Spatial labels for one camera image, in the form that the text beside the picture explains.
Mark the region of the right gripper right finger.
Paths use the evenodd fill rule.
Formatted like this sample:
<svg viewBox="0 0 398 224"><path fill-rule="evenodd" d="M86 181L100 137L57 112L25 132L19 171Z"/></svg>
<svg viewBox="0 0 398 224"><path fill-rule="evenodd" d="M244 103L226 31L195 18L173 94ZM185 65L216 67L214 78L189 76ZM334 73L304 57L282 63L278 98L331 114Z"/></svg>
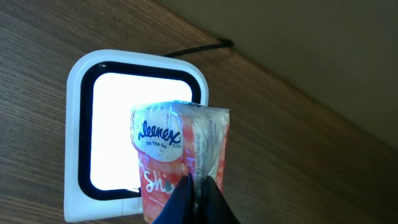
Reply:
<svg viewBox="0 0 398 224"><path fill-rule="evenodd" d="M240 224L211 176L207 176L201 185L198 222L201 224Z"/></svg>

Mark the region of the orange jar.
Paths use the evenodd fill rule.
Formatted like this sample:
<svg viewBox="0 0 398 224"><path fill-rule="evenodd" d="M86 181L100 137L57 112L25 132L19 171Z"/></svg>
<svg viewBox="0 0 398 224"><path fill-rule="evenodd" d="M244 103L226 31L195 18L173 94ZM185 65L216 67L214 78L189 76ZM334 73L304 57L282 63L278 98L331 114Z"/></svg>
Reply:
<svg viewBox="0 0 398 224"><path fill-rule="evenodd" d="M198 187L212 177L223 189L229 110L186 101L131 109L131 144L138 152L144 219L153 223L178 181Z"/></svg>

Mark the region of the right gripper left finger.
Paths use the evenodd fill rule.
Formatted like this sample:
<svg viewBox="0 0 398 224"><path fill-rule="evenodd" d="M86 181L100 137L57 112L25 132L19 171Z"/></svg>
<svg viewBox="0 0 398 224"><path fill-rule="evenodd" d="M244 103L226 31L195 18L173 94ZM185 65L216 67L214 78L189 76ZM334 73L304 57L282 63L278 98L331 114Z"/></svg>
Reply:
<svg viewBox="0 0 398 224"><path fill-rule="evenodd" d="M170 198L153 224L193 224L194 187L192 175L180 178Z"/></svg>

